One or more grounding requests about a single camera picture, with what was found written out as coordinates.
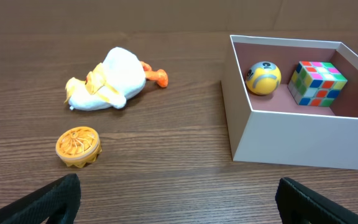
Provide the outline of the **multicoloured puzzle cube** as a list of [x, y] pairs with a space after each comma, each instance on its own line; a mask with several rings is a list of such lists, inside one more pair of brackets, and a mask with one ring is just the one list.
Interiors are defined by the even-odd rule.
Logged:
[[330, 107], [346, 84], [330, 62], [299, 61], [288, 89], [298, 105]]

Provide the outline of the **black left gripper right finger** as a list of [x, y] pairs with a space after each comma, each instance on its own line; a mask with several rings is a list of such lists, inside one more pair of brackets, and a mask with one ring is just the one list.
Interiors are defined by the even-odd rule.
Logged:
[[289, 177], [280, 179], [275, 201], [283, 224], [358, 224], [358, 214]]

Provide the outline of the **white cardboard box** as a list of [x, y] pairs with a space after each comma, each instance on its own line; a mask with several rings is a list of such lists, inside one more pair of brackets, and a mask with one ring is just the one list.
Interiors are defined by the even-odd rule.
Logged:
[[[263, 60], [278, 66], [282, 82], [258, 96], [244, 78]], [[302, 60], [330, 62], [346, 77], [330, 106], [292, 97], [288, 84]], [[232, 35], [221, 85], [235, 161], [358, 169], [358, 55], [342, 42]]]

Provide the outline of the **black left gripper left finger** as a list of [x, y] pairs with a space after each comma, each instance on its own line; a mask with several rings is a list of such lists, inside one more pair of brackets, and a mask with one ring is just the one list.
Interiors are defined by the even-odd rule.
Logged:
[[81, 187], [76, 174], [67, 174], [0, 208], [0, 223], [74, 223]]

